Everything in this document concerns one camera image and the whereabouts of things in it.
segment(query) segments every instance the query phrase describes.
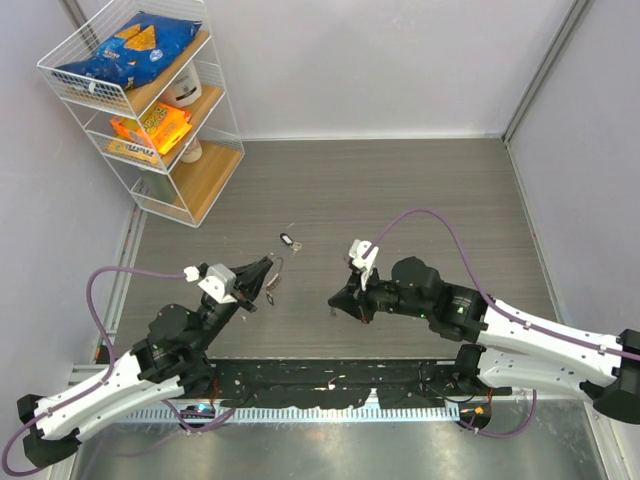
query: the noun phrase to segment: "blue chip bag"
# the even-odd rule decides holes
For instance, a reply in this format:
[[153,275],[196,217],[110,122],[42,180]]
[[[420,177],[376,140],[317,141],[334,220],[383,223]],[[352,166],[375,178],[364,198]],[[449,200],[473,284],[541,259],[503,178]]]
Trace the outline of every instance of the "blue chip bag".
[[[125,90],[153,81],[189,45],[202,22],[138,13],[96,48],[91,58],[57,67],[65,72],[116,83]],[[76,79],[58,75],[77,86]],[[82,87],[99,94],[102,85]]]

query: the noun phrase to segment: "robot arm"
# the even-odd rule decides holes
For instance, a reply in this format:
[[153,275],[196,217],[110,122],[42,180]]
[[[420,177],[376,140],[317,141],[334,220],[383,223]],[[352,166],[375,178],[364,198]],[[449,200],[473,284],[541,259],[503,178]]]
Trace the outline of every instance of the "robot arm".
[[[211,384],[213,369],[206,351],[239,308],[256,310],[256,299],[273,262],[247,266],[218,264],[185,269],[188,281],[204,290],[196,311],[167,305],[149,325],[149,335],[120,357],[108,380],[100,372],[56,395],[26,395],[18,400],[23,423],[47,413],[23,440],[25,455],[36,467],[46,467],[72,455],[78,446],[109,424],[145,405],[183,395],[197,396]],[[90,387],[102,384],[78,400],[60,407]]]
[[[415,257],[394,265],[391,280],[381,280],[375,268],[377,247],[356,240],[350,249],[352,274],[329,305],[364,323],[376,312],[426,318],[442,338],[465,341],[456,359],[457,374],[487,387],[521,387],[569,394],[593,402],[594,408],[616,420],[640,424],[640,365],[611,351],[640,351],[640,333],[603,335],[560,325],[494,300],[506,317],[476,290],[444,282],[434,268]],[[570,337],[576,343],[542,333]],[[580,345],[599,345],[593,350]]]

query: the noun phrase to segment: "wooden plank floor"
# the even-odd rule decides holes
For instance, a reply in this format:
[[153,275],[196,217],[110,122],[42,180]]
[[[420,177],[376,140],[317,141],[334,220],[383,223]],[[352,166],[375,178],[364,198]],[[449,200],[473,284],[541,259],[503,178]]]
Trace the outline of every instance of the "wooden plank floor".
[[[511,166],[499,140],[289,141],[246,144],[246,157],[203,225],[149,215],[136,266],[179,272],[187,265],[246,264],[273,252],[285,257],[276,305],[237,314],[212,345],[230,357],[451,357],[459,344],[429,332],[421,319],[376,314],[363,325],[329,315],[327,298],[346,282],[355,238],[372,240],[403,210],[428,206],[456,227],[485,287],[546,318],[553,309]],[[303,248],[279,239],[288,232]],[[471,286],[448,232],[415,216],[381,245],[383,278],[416,255],[443,279]],[[167,303],[196,308],[195,285],[135,277],[116,338],[118,353],[147,334]]]

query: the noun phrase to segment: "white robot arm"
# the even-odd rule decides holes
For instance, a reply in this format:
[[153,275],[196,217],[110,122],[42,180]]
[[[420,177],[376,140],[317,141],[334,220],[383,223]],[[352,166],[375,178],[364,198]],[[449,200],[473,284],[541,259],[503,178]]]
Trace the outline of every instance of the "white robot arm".
[[611,418],[640,424],[640,363],[627,358],[640,353],[640,333],[598,334],[530,315],[442,281],[415,257],[399,261],[391,280],[381,280],[377,253],[370,242],[353,243],[351,277],[329,299],[331,307],[364,323],[378,311],[426,318],[441,337],[471,343],[456,359],[459,375],[492,388],[571,395]]

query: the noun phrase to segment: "wooden shelf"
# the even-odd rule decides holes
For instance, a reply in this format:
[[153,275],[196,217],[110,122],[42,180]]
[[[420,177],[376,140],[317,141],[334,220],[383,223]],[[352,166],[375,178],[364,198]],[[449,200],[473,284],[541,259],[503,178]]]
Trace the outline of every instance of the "wooden shelf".
[[[232,148],[210,142],[200,143],[202,157],[194,163],[180,162],[171,172],[196,225],[200,224],[209,211],[243,155],[241,151]],[[180,199],[176,199],[174,205],[182,207]]]
[[224,90],[220,87],[212,87],[211,85],[202,85],[202,95],[200,98],[193,102],[191,105],[184,107],[191,112],[191,120],[189,123],[192,125],[191,130],[187,133],[178,143],[176,143],[171,150],[162,156],[162,163],[167,168],[173,163],[176,156],[182,151],[187,139],[191,139],[192,132],[195,132],[205,119],[207,114],[211,111],[216,102],[220,99]]
[[209,32],[199,30],[187,48],[185,48],[171,63],[171,65],[165,68],[153,82],[125,92],[127,99],[133,107],[133,111],[138,117],[144,113],[153,99],[168,86],[169,80],[178,73],[178,70],[180,70],[191,59],[191,57],[193,57],[193,55],[202,45],[205,44],[207,40],[209,40]]

